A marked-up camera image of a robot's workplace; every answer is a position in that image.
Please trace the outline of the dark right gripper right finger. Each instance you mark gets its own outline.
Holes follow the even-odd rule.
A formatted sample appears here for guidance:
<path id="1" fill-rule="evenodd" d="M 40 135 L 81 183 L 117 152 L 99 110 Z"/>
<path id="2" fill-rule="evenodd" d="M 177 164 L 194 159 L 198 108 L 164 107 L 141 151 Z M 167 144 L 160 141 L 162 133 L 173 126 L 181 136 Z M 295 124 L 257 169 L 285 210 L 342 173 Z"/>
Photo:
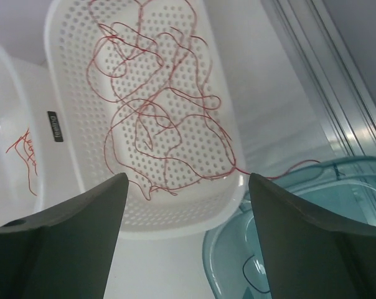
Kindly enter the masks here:
<path id="1" fill-rule="evenodd" d="M 376 298 L 376 227 L 252 173 L 248 188 L 273 298 Z"/>

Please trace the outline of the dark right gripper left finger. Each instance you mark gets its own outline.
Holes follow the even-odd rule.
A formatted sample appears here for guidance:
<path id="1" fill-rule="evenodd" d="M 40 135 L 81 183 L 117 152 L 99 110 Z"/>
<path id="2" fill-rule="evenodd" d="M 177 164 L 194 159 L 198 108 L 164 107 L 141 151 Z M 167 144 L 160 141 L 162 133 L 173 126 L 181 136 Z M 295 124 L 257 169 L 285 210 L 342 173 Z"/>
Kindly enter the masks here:
<path id="1" fill-rule="evenodd" d="M 117 174 L 0 227 L 0 298 L 103 298 L 128 195 Z"/>

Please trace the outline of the teal translucent tray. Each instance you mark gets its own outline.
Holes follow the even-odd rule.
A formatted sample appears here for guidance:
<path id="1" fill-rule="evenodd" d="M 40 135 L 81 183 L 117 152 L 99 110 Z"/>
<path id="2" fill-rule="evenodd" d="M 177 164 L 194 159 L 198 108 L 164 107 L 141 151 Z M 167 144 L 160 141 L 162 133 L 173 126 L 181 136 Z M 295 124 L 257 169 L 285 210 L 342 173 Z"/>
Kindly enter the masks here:
<path id="1" fill-rule="evenodd" d="M 202 257 L 215 298 L 376 298 L 376 158 L 252 174 Z"/>

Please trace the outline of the white plastic tub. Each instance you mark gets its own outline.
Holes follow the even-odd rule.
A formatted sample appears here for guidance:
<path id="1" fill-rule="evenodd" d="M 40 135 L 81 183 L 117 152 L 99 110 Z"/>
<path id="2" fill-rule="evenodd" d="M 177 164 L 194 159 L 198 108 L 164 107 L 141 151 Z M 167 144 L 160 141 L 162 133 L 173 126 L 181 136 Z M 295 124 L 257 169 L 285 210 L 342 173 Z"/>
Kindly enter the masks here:
<path id="1" fill-rule="evenodd" d="M 49 92 L 49 72 L 0 44 L 0 227 L 42 208 L 42 169 L 26 103 Z"/>

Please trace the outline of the white perforated basket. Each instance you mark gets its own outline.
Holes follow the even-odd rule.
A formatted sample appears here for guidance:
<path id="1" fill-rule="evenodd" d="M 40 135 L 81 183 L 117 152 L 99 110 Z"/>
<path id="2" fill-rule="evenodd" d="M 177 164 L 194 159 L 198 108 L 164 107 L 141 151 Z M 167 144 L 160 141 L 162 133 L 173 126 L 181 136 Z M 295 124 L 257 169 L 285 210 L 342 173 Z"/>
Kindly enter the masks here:
<path id="1" fill-rule="evenodd" d="M 54 1 L 44 42 L 79 190 L 128 177 L 122 237 L 196 234 L 237 210 L 245 161 L 203 1 Z"/>

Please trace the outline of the right aluminium frame post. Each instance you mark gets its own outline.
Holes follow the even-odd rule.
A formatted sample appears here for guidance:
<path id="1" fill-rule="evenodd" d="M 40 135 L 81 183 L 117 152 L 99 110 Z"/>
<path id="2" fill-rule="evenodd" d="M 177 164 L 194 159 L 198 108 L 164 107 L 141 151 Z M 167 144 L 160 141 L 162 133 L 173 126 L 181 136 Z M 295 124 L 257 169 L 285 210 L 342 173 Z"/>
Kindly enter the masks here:
<path id="1" fill-rule="evenodd" d="M 267 6 L 333 152 L 376 156 L 376 106 L 324 3 Z"/>

